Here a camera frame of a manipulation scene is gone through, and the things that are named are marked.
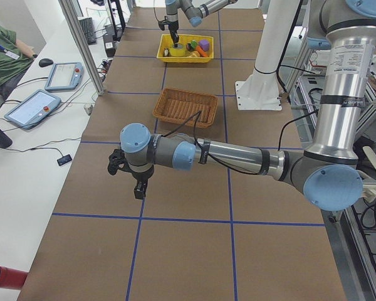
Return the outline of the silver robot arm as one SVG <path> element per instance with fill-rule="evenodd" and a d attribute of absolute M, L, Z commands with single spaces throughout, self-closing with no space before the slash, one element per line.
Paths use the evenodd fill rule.
<path fill-rule="evenodd" d="M 158 21 L 159 28 L 165 31 L 168 26 L 170 37 L 174 46 L 179 43 L 179 15 L 178 11 L 181 9 L 191 26 L 196 27 L 202 23 L 202 20 L 208 15 L 215 13 L 222 8 L 235 4 L 236 1 L 232 0 L 215 0 L 208 1 L 195 7 L 191 0 L 170 0 L 165 1 L 166 15 L 163 20 Z"/>
<path fill-rule="evenodd" d="M 310 38 L 330 44 L 325 85 L 313 141 L 302 153 L 270 151 L 197 139 L 172 131 L 151 134 L 140 123 L 125 126 L 108 172 L 129 172 L 134 195 L 145 197 L 155 165 L 188 171 L 193 163 L 216 162 L 241 174 L 271 176 L 295 187 L 315 206 L 341 211 L 358 201 L 363 180 L 353 151 L 365 103 L 367 73 L 376 45 L 376 1 L 312 1 Z"/>

